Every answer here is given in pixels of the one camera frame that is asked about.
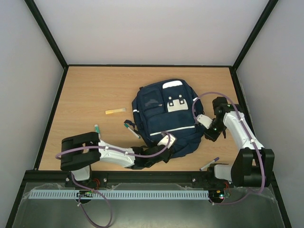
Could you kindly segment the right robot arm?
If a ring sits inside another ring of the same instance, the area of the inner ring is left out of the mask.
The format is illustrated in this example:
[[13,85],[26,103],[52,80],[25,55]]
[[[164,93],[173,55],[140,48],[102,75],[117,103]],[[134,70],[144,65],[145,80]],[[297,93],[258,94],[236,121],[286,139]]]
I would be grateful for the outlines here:
[[236,187],[268,187],[271,183],[275,155],[266,149],[249,128],[241,107],[229,104],[224,97],[212,101],[215,118],[203,124],[205,138],[216,141],[228,130],[237,145],[238,154],[232,165],[215,164],[207,174],[208,183],[218,186],[223,180]]

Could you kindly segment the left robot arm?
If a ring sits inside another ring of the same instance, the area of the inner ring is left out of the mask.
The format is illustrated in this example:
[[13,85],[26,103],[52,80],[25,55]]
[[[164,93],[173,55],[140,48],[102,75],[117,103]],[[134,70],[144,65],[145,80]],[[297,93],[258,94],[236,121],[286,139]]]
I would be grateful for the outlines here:
[[141,170],[158,162],[168,162],[173,155],[176,138],[161,133],[162,139],[154,147],[147,146],[122,148],[103,141],[96,132],[88,132],[62,140],[61,152],[56,155],[60,169],[71,172],[77,182],[91,180],[91,165],[107,162],[127,169]]

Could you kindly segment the navy blue backpack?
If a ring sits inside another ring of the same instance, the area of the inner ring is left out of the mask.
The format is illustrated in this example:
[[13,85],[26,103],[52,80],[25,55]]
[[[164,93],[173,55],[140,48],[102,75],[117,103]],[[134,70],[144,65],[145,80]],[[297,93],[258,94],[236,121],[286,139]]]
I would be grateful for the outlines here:
[[204,113],[201,101],[190,85],[183,79],[168,79],[141,87],[132,101],[133,121],[125,120],[152,147],[163,136],[172,134],[173,158],[195,152],[205,128],[195,122]]

